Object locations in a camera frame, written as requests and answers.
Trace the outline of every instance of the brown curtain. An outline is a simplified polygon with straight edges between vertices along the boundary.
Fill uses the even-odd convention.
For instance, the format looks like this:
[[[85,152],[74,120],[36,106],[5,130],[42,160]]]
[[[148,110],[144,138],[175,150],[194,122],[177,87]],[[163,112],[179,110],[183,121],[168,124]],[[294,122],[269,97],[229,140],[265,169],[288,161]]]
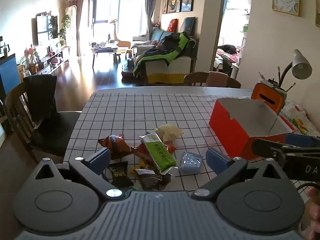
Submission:
[[[75,5],[77,6],[77,16],[76,16],[76,24],[77,24],[77,55],[81,56],[81,47],[80,47],[80,21],[81,21],[81,12],[83,7],[84,0],[76,0]]]

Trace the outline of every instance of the grid pattern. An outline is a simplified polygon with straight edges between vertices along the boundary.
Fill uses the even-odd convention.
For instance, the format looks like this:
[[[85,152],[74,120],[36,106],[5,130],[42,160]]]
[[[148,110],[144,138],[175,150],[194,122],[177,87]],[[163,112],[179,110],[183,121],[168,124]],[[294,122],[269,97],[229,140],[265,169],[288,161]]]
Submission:
[[[205,153],[208,147],[228,155],[214,131],[209,126],[209,119],[218,95],[197,94],[119,94],[94,93],[85,105],[71,135],[65,162],[70,158],[86,158],[102,146],[99,138],[111,134],[124,134],[126,143],[131,147],[140,144],[139,136],[153,132],[165,123],[178,126],[184,134],[174,142],[176,150],[172,155],[180,166],[182,154],[189,151],[203,157],[200,174],[182,173],[172,169],[171,183],[166,191],[187,190],[192,192],[211,180],[216,174],[206,163]],[[140,158],[133,154],[113,162],[128,161],[128,170],[140,163]],[[260,167],[263,159],[251,161],[249,167]],[[106,170],[108,179],[112,179]]]

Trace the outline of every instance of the open cardboard box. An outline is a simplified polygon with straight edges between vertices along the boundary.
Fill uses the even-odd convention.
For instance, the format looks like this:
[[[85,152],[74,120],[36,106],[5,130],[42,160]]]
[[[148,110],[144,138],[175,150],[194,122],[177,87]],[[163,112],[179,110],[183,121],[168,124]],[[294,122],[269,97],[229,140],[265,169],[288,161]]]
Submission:
[[[284,143],[291,128],[264,100],[221,98],[214,105],[209,125],[230,157],[258,158],[251,144],[256,138]]]

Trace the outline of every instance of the black cable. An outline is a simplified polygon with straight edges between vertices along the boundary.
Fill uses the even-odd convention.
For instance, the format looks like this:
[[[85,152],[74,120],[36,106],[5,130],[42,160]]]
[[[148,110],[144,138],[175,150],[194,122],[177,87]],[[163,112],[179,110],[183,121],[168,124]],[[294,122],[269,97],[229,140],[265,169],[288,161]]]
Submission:
[[[297,190],[300,190],[303,187],[315,187],[317,190],[320,191],[320,186],[318,184],[312,183],[312,182],[307,182],[307,183],[300,185],[299,187],[297,187]]]

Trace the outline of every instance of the window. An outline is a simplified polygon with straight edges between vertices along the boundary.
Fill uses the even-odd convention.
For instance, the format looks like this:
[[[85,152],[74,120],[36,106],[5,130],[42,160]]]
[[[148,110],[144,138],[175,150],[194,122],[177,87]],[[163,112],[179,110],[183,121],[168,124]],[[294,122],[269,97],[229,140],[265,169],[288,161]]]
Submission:
[[[110,34],[114,38],[114,25],[117,19],[116,35],[122,41],[132,41],[133,36],[146,33],[147,17],[144,0],[94,0],[93,36],[96,41],[105,41]]]

